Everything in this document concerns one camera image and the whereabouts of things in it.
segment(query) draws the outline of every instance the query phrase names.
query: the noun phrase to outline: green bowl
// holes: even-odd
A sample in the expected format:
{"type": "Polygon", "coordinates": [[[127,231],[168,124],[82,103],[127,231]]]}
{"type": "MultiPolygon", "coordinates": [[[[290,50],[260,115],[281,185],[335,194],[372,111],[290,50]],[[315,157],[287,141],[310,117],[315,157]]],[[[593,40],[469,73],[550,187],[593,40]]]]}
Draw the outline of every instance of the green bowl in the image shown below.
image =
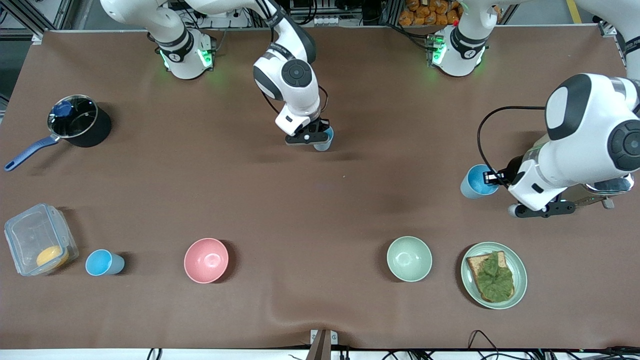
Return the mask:
{"type": "Polygon", "coordinates": [[[396,239],[387,250],[389,270],[402,281],[424,279],[431,270],[432,262],[431,250],[427,244],[413,236],[396,239]]]}
{"type": "Polygon", "coordinates": [[[460,274],[462,276],[462,283],[464,284],[465,289],[467,289],[469,295],[471,295],[478,304],[490,309],[509,309],[519,303],[524,297],[524,293],[527,291],[527,270],[524,268],[524,263],[522,263],[522,260],[515,252],[513,252],[513,250],[500,243],[487,241],[472,246],[462,259],[460,274]],[[469,264],[467,263],[467,258],[489,254],[494,251],[504,251],[504,257],[507,260],[507,267],[509,267],[511,272],[513,272],[513,286],[515,287],[515,293],[509,300],[503,302],[488,302],[482,298],[480,291],[476,286],[476,282],[474,281],[471,268],[469,268],[469,264]]]}

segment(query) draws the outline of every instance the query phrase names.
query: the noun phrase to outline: pink bowl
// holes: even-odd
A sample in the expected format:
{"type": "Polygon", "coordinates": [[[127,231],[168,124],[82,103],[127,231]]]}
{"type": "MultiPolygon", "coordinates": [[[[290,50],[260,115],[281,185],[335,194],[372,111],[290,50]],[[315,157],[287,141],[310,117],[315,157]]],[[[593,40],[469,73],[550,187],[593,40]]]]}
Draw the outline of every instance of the pink bowl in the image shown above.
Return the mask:
{"type": "Polygon", "coordinates": [[[184,256],[184,271],[198,284],[218,280],[228,265],[227,248],[216,239],[205,238],[194,242],[184,256]]]}

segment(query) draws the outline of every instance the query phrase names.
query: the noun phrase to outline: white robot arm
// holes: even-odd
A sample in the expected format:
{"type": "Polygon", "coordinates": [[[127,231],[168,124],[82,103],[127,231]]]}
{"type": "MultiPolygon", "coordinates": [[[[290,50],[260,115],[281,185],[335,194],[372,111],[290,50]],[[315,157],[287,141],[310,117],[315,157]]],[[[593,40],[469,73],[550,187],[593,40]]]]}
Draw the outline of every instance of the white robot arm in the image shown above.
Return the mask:
{"type": "Polygon", "coordinates": [[[320,96],[316,74],[310,64],[316,59],[316,43],[274,0],[187,0],[202,13],[223,13],[249,8],[266,20],[278,39],[253,64],[253,78],[262,92],[285,105],[276,118],[287,133],[289,145],[326,143],[327,120],[320,118],[320,96]]]}
{"type": "MultiPolygon", "coordinates": [[[[465,9],[458,26],[448,25],[436,35],[443,36],[442,50],[431,54],[433,65],[452,76],[469,75],[480,64],[484,45],[497,23],[494,5],[522,4],[530,0],[460,0],[465,9]]],[[[575,0],[581,8],[612,24],[627,42],[627,77],[640,79],[640,21],[637,0],[575,0]]]]}
{"type": "MultiPolygon", "coordinates": [[[[158,44],[166,66],[181,79],[193,79],[212,67],[211,38],[187,29],[173,11],[161,7],[167,0],[100,0],[118,22],[143,26],[158,44]]],[[[329,122],[320,118],[320,96],[310,64],[316,59],[313,38],[273,0],[186,0],[196,11],[217,14],[249,8],[278,33],[276,42],[253,65],[258,87],[284,101],[276,118],[289,145],[328,143],[329,122]]]]}
{"type": "Polygon", "coordinates": [[[521,204],[511,209],[516,210],[512,215],[517,217],[548,217],[553,215],[553,209],[573,212],[575,207],[571,205],[562,209],[558,203],[561,194],[578,193],[576,199],[569,200],[576,200],[576,206],[606,200],[608,195],[594,194],[603,190],[602,193],[616,195],[630,190],[633,178],[629,174],[640,168],[640,51],[636,51],[640,3],[576,2],[616,26],[625,40],[629,39],[627,78],[578,74],[564,81],[545,106],[547,135],[497,174],[502,181],[485,174],[486,183],[508,185],[509,192],[521,204]],[[624,191],[618,188],[619,184],[626,186],[624,191]],[[584,192],[576,190],[578,187],[587,188],[590,195],[582,197],[584,192]],[[523,216],[529,210],[534,214],[523,216]]]}
{"type": "Polygon", "coordinates": [[[612,24],[626,41],[627,77],[640,79],[640,3],[637,0],[575,0],[575,3],[612,24]]]}
{"type": "Polygon", "coordinates": [[[498,22],[494,5],[520,4],[529,0],[459,0],[464,8],[457,26],[448,25],[435,33],[444,41],[431,63],[451,76],[469,75],[480,64],[484,45],[498,22]]]}
{"type": "Polygon", "coordinates": [[[576,184],[623,177],[640,168],[640,82],[578,74],[551,94],[549,141],[525,153],[509,192],[539,211],[576,184]]]}
{"type": "Polygon", "coordinates": [[[100,0],[104,11],[122,24],[143,26],[156,41],[165,65],[180,79],[194,79],[213,65],[211,38],[187,29],[166,0],[100,0]]]}

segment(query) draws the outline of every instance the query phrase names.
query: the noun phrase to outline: saucepan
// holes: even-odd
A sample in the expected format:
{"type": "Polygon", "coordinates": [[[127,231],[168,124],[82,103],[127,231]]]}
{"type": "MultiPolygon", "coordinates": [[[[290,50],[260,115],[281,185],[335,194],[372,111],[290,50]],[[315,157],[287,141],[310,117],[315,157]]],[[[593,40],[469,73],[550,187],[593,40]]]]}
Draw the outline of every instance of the saucepan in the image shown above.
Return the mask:
{"type": "Polygon", "coordinates": [[[85,95],[71,95],[58,101],[47,119],[50,136],[32,143],[4,166],[12,171],[36,151],[56,145],[60,139],[79,147],[92,147],[107,138],[111,131],[111,118],[95,101],[85,95]]]}

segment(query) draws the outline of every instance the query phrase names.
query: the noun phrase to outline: clear food container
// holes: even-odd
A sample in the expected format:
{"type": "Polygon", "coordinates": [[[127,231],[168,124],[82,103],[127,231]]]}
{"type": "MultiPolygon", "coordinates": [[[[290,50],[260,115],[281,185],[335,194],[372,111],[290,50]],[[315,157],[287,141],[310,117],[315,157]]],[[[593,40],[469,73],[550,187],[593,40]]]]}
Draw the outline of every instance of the clear food container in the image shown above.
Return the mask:
{"type": "Polygon", "coordinates": [[[38,204],[4,225],[15,269],[22,276],[48,274],[78,257],[78,248],[60,211],[38,204]]]}

